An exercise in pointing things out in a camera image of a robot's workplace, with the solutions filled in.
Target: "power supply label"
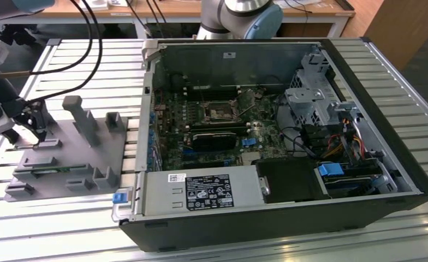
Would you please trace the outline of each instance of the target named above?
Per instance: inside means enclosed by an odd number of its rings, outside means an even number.
[[[190,211],[234,207],[229,174],[186,178],[187,208]]]

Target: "white label sticker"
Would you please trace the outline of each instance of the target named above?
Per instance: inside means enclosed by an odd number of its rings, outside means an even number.
[[[111,13],[114,16],[133,16],[133,14],[129,13]]]
[[[186,182],[187,174],[170,174],[170,183],[171,182]]]
[[[237,53],[225,53],[225,59],[227,58],[235,58]]]

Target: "blue tab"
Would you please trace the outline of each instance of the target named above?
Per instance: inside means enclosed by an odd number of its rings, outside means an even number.
[[[242,146],[253,146],[257,144],[257,138],[249,138],[242,140]]]
[[[125,204],[129,202],[129,193],[115,193],[113,197],[114,204]]]
[[[339,163],[325,163],[318,167],[322,176],[342,176],[345,174]]]
[[[249,146],[253,146],[257,144],[257,138],[249,139]]]

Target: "white table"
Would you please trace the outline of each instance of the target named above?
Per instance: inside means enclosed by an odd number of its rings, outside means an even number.
[[[65,40],[48,46],[35,70],[70,64],[85,53],[87,40]],[[394,70],[373,44],[333,40],[428,174],[428,105]],[[95,117],[119,111],[131,118],[123,160],[123,186],[133,183],[142,94],[142,40],[106,40],[105,64],[91,83],[74,94]],[[98,50],[69,72],[32,76],[22,96],[32,98],[75,86],[94,67]],[[341,82],[342,91],[351,99]],[[47,101],[54,117],[71,119],[61,98]],[[422,149],[418,148],[423,138]],[[0,137],[0,260],[32,261],[428,261],[428,203],[398,212],[365,229],[145,253],[111,219],[113,195],[26,201],[3,201],[4,189],[22,152]]]

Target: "motherboard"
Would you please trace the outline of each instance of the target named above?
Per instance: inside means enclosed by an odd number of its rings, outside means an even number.
[[[251,165],[287,156],[275,121],[278,94],[261,86],[155,92],[163,170]]]

